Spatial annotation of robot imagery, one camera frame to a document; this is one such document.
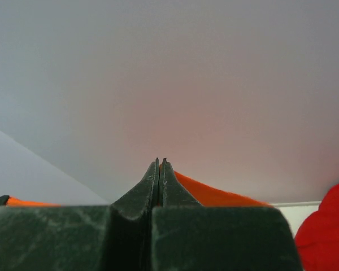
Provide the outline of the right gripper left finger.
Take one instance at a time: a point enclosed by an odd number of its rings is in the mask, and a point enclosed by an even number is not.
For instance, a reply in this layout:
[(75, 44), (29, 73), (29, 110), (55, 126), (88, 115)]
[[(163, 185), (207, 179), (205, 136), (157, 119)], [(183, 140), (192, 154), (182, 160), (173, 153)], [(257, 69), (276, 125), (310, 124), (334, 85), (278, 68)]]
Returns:
[(0, 207), (0, 270), (148, 270), (159, 163), (110, 205)]

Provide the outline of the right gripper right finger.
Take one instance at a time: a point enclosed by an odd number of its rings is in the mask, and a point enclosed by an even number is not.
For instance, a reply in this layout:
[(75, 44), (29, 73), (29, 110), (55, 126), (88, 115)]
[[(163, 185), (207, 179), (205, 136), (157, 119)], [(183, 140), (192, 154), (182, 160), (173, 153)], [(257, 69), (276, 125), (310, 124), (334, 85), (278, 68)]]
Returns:
[(164, 160), (151, 215), (152, 270), (301, 270), (289, 224), (273, 207), (206, 207)]

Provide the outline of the orange t shirt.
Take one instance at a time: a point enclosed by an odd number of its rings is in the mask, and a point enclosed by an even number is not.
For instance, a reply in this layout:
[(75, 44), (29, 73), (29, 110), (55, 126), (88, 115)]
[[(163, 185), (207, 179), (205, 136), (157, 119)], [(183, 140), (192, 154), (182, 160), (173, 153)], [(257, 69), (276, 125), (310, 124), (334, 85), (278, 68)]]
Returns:
[(166, 160), (152, 162), (142, 180), (111, 204), (112, 208), (129, 214), (169, 206), (270, 207), (267, 203), (219, 190), (177, 173)]

